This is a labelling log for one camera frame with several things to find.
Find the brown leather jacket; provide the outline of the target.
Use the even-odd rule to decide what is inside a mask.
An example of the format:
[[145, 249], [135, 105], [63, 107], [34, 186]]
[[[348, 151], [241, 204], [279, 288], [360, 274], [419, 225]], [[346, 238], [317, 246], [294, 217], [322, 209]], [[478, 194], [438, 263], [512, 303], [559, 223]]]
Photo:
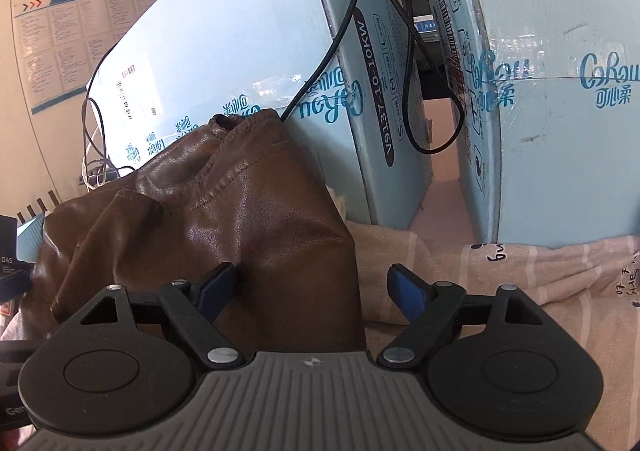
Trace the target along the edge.
[[214, 116], [43, 225], [23, 330], [43, 338], [105, 286], [154, 291], [239, 271], [216, 327], [244, 353], [366, 345], [355, 243], [276, 112]]

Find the black device on cartons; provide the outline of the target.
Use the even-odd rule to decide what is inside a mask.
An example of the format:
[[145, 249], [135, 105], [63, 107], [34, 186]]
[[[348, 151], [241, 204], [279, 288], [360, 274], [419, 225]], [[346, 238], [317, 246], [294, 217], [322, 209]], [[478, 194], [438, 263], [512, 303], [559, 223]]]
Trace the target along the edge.
[[411, 7], [416, 29], [427, 46], [428, 56], [433, 61], [433, 65], [431, 65], [423, 52], [418, 47], [414, 47], [414, 59], [416, 60], [423, 99], [446, 99], [448, 90], [444, 83], [445, 61], [430, 0], [411, 0]]

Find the wall notice poster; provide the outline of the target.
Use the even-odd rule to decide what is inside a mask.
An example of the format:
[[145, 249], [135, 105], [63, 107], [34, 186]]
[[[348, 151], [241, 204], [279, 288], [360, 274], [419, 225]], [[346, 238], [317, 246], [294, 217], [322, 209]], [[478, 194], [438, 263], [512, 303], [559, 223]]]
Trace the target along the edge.
[[25, 0], [14, 6], [14, 42], [32, 114], [86, 91], [107, 50], [155, 0]]

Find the pink striped cartoon bedsheet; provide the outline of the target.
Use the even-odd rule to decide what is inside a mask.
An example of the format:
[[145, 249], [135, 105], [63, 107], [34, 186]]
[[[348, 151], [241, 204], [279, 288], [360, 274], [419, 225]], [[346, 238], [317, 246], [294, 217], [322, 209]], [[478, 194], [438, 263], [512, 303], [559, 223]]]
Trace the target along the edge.
[[604, 393], [588, 426], [607, 450], [639, 440], [639, 239], [635, 235], [546, 249], [532, 245], [442, 245], [409, 231], [348, 224], [356, 245], [367, 344], [377, 355], [406, 325], [386, 294], [402, 263], [428, 283], [449, 281], [470, 294], [518, 286], [599, 365]]

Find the large light blue carton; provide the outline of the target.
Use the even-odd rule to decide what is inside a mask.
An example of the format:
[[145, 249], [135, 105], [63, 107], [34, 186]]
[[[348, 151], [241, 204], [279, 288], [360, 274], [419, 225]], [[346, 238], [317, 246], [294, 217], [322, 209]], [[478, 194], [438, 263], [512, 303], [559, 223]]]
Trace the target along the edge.
[[481, 242], [639, 230], [639, 0], [430, 0]]

